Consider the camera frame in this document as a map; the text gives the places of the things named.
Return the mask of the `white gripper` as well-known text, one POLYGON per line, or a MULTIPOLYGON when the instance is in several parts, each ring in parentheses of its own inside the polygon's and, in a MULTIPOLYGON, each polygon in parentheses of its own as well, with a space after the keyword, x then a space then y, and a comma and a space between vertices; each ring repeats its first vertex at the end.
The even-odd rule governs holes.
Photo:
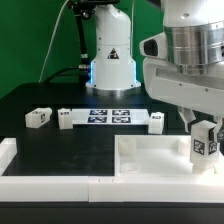
POLYGON ((196 120, 195 111, 218 116, 214 141, 224 141, 224 62, 209 67, 207 75, 183 75, 165 60, 145 58, 143 75, 147 93, 152 99, 178 107, 186 132, 196 120))

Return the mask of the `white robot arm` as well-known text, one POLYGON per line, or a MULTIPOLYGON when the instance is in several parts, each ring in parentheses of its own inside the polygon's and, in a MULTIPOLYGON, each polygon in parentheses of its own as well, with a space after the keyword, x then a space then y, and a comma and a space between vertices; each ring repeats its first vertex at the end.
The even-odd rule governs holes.
MULTIPOLYGON (((145 0, 163 12, 163 31, 140 42, 146 92, 178 107, 197 133, 196 111, 216 118, 207 139, 224 140, 224 0, 145 0)), ((140 85, 129 50, 131 22, 109 0, 95 0, 98 53, 87 86, 101 92, 140 85)))

